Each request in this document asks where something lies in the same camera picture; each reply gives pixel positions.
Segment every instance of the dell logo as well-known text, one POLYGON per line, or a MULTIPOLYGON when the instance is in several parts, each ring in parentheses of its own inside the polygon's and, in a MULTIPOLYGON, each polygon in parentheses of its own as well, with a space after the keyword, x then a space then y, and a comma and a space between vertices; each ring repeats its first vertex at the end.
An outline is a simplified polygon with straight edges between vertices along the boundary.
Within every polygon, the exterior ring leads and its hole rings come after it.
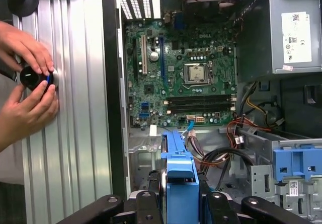
POLYGON ((199 38, 203 39, 203 38, 211 38, 210 34, 199 34, 199 38))

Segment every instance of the cpu socket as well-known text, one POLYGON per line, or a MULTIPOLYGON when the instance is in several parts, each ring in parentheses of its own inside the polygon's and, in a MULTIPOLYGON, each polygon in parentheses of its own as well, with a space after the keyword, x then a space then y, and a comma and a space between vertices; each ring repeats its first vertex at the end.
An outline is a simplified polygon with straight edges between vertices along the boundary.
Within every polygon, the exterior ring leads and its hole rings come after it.
POLYGON ((189 85, 209 85, 209 73, 207 63, 184 64, 184 81, 189 85))

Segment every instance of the black knob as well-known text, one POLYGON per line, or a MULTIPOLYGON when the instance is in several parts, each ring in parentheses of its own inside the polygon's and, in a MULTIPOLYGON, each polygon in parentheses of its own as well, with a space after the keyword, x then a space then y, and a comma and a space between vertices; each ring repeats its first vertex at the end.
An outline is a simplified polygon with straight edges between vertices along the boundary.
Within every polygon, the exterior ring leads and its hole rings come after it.
POLYGON ((37 74, 36 72, 34 72, 34 70, 30 66, 23 68, 23 70, 20 73, 21 84, 23 84, 25 87, 29 88, 31 91, 36 89, 36 87, 42 81, 48 82, 48 86, 47 86, 47 88, 48 88, 49 85, 54 83, 53 73, 51 72, 49 76, 45 76, 44 74, 37 74))

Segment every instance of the blue plastic bracket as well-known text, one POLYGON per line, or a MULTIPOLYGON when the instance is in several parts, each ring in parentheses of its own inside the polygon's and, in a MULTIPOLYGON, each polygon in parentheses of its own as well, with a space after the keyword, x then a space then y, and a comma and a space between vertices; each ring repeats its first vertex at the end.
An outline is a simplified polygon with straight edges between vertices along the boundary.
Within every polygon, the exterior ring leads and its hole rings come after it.
POLYGON ((309 180, 312 175, 322 175, 322 149, 306 145, 291 150, 273 151, 274 177, 282 181, 287 176, 301 176, 309 180))
POLYGON ((167 224, 196 224, 199 219, 199 180, 193 155, 182 136, 165 132, 167 152, 167 224))

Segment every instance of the finger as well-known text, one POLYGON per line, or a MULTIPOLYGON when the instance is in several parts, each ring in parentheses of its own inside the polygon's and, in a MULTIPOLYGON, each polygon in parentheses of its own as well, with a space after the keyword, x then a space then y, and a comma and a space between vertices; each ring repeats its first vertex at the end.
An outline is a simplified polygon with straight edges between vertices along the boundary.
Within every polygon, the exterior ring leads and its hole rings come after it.
POLYGON ((41 101, 30 111, 30 114, 36 118, 43 115, 50 108, 52 103, 55 102, 55 97, 55 86, 51 85, 42 97, 41 101))
POLYGON ((25 87, 23 85, 17 85, 14 90, 11 92, 7 103, 14 104, 20 102, 22 94, 24 93, 25 87))
POLYGON ((45 58, 47 68, 50 71, 54 71, 55 70, 55 68, 54 68, 54 62, 52 61, 52 57, 51 57, 49 51, 41 43, 39 43, 39 44, 40 44, 40 48, 41 48, 42 54, 43 54, 43 56, 45 58))
POLYGON ((42 71, 43 74, 45 74, 46 76, 49 75, 49 71, 47 68, 47 64, 46 64, 46 59, 43 55, 43 51, 45 50, 43 46, 39 47, 40 43, 34 39, 32 39, 32 41, 27 38, 27 42, 24 43, 24 41, 22 41, 22 44, 28 48, 31 53, 34 55, 34 57, 36 58, 37 64, 40 66, 40 69, 42 71))
POLYGON ((50 123, 54 117, 57 115, 59 109, 59 102, 57 99, 55 99, 48 110, 44 112, 37 120, 37 123, 39 123, 42 127, 50 123))
POLYGON ((30 66, 31 68, 37 72, 38 74, 42 73, 36 58, 32 54, 32 52, 21 42, 19 41, 9 41, 8 46, 19 56, 21 56, 30 66))
POLYGON ((32 110, 40 102, 47 87, 47 81, 42 81, 33 92, 22 101, 21 106, 27 111, 32 110))
POLYGON ((0 58, 9 66, 13 71, 20 72, 22 70, 22 66, 19 65, 16 59, 7 54, 5 51, 0 50, 0 58))

